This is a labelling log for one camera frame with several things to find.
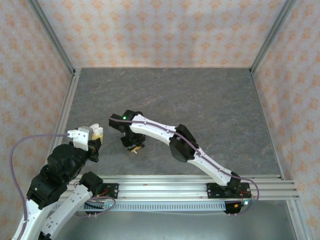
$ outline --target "cable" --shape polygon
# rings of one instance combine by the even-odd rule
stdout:
[[[76,188],[76,187],[78,186],[78,184],[79,184],[79,181],[75,181],[75,182],[73,183],[73,187]]]
[[[254,201],[253,205],[250,207],[250,208],[247,208],[246,210],[244,210],[243,212],[240,212],[240,213],[237,213],[237,215],[240,215],[240,214],[243,214],[243,213],[246,213],[249,209],[252,209],[256,203],[258,202],[259,200],[259,197],[260,197],[260,191],[259,191],[259,187],[258,185],[251,179],[249,178],[246,178],[246,177],[239,177],[239,176],[234,176],[232,174],[229,174],[223,170],[220,170],[220,168],[218,166],[216,166],[214,163],[212,163],[209,159],[207,159],[205,156],[201,155],[201,152],[188,140],[186,139],[182,134],[176,132],[176,131],[172,131],[166,127],[163,127],[163,126],[160,126],[156,123],[153,123],[153,122],[148,122],[148,121],[130,121],[130,120],[121,120],[121,119],[115,119],[113,117],[109,117],[109,120],[112,120],[112,121],[115,121],[115,122],[119,122],[119,123],[127,123],[127,124],[143,124],[143,125],[151,125],[151,126],[154,126],[156,128],[159,128],[163,131],[167,131],[169,133],[172,133],[174,135],[177,135],[178,137],[180,137],[181,139],[183,139],[195,152],[196,154],[202,158],[203,160],[205,160],[207,163],[209,163],[211,166],[213,166],[215,169],[217,169],[218,171],[220,171],[221,173],[231,177],[231,178],[234,178],[234,179],[239,179],[239,180],[245,180],[245,181],[248,181],[248,182],[251,182],[254,187],[256,188],[256,201]]]
[[[14,171],[14,164],[13,164],[13,156],[14,156],[14,151],[16,149],[16,147],[26,141],[26,140],[29,140],[29,139],[35,139],[35,138],[51,138],[51,137],[67,137],[68,134],[39,134],[39,135],[32,135],[32,136],[26,136],[22,139],[20,139],[19,141],[17,141],[11,148],[10,150],[10,155],[9,155],[9,168],[10,168],[10,172],[11,172],[11,178],[12,178],[12,181],[14,183],[14,186],[16,188],[16,190],[18,191],[19,195],[20,195],[20,198],[21,198],[21,201],[22,201],[22,206],[23,206],[23,220],[24,220],[24,223],[22,224],[22,228],[21,228],[21,231],[20,231],[20,234],[17,238],[17,240],[20,240],[21,237],[23,236],[25,230],[26,230],[26,227],[27,227],[27,221],[28,221],[28,210],[27,210],[27,204],[26,204],[26,199],[25,199],[25,196],[18,184],[18,181],[17,181],[17,178],[16,178],[16,174],[15,174],[15,171]]]
[[[90,207],[90,208],[93,208],[93,209],[104,209],[103,207],[100,207],[100,206],[94,206],[94,205],[91,205],[91,204],[89,204],[89,203],[84,203],[84,205],[86,205],[86,206],[88,206],[88,207]]]
[[[102,201],[90,201],[90,200],[95,200],[95,199],[111,199],[111,200],[113,201],[113,204],[112,204],[111,207],[109,207],[108,209],[106,209],[106,210],[104,210],[104,211],[102,211],[102,212],[95,213],[95,214],[94,214],[95,217],[97,217],[97,216],[99,216],[99,215],[101,215],[101,214],[103,214],[103,213],[105,213],[105,212],[110,211],[111,209],[113,209],[113,208],[115,207],[115,205],[116,205],[116,203],[117,203],[116,200],[115,200],[113,197],[111,197],[111,196],[94,196],[94,197],[90,198],[90,199],[89,199],[88,201],[86,201],[86,202],[87,202],[87,203],[103,203]],[[78,215],[78,214],[75,213],[74,216],[77,217],[77,218],[84,219],[84,218],[90,218],[90,217],[91,217],[91,214],[80,216],[80,215]]]

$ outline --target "wallpaper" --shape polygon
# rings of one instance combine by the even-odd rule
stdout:
[[[249,68],[285,0],[39,2],[75,68]]]
[[[11,181],[9,151],[34,134],[53,133],[71,76],[26,0],[0,2],[0,239],[11,239],[22,203]],[[13,165],[26,194],[51,139],[22,143]]]
[[[285,176],[320,236],[320,1],[298,0],[256,74]]]

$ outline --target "gray mat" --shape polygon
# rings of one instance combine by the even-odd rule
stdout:
[[[237,174],[279,174],[257,91],[248,69],[82,69],[66,130],[104,127],[99,163],[82,172],[106,175],[202,175],[171,156],[168,146],[147,137],[138,154],[128,152],[108,116],[125,110],[166,124],[188,127],[199,146]]]

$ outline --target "black bracket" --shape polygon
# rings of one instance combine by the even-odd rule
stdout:
[[[117,119],[117,120],[126,120],[126,121],[132,121],[135,116],[138,114],[143,115],[140,111],[131,111],[126,110],[122,116],[117,114],[112,114],[111,118]],[[122,142],[122,145],[130,152],[133,152],[135,150],[138,150],[140,148],[143,148],[144,142],[146,141],[146,136],[144,134],[140,133],[134,133],[130,129],[130,125],[132,123],[128,122],[118,122],[109,119],[109,126],[113,129],[116,129],[120,131],[121,133],[124,133],[124,136],[120,139]]]
[[[119,183],[103,183],[99,189],[99,196],[107,196],[114,199],[118,198]]]
[[[241,182],[238,186],[238,191],[230,195],[228,194],[230,192],[229,186],[220,186],[210,182],[206,184],[206,193],[208,199],[250,199],[252,197],[249,183]]]
[[[196,139],[185,125],[179,124],[179,126],[175,128],[175,132],[185,137],[195,148],[199,148]],[[173,137],[170,138],[169,147],[172,156],[182,163],[195,159],[196,151],[178,135],[173,135]]]
[[[43,232],[40,233],[38,240],[51,240],[51,234],[45,235]]]
[[[82,175],[79,184],[84,185],[88,188],[88,192],[92,192],[93,196],[96,196],[100,192],[103,182],[100,177],[89,171]]]
[[[220,186],[217,183],[207,183],[206,193],[208,199],[250,199],[251,189],[249,183],[241,182],[237,187],[232,184]],[[243,204],[241,201],[225,203],[226,214],[237,214],[240,212]]]

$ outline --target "black mount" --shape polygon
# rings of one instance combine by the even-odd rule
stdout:
[[[32,179],[27,199],[37,203],[40,210],[57,202],[67,190],[67,184],[79,174],[87,160],[99,161],[100,138],[90,140],[88,146],[88,151],[74,148],[72,144],[57,146],[48,156],[48,164]]]
[[[195,148],[199,148],[196,139],[185,125],[179,124],[175,128],[175,132],[185,137]],[[180,162],[186,163],[188,160],[195,159],[196,151],[178,135],[173,135],[170,138],[169,147],[172,156]]]
[[[206,192],[208,199],[250,199],[252,197],[249,183],[241,182],[240,179],[233,177],[227,186],[220,186],[212,182],[207,183]],[[224,212],[226,214],[237,214],[240,212],[241,207],[243,207],[241,201],[226,203]]]
[[[131,111],[126,110],[122,116],[119,116],[117,114],[112,114],[111,118],[117,119],[117,120],[126,120],[126,121],[132,121],[135,116],[138,114],[143,115],[140,111]],[[146,135],[140,134],[140,133],[134,133],[131,131],[130,126],[132,123],[129,122],[118,122],[113,121],[109,119],[109,126],[113,129],[116,129],[120,131],[121,133],[124,133],[124,136],[120,138],[122,145],[130,152],[139,149],[144,148],[144,142],[146,140]]]
[[[84,185],[88,188],[88,192],[92,192],[93,196],[96,196],[102,189],[103,180],[92,171],[89,171],[82,175],[79,185]],[[45,235],[41,231],[38,240],[52,240],[50,237],[50,234]]]

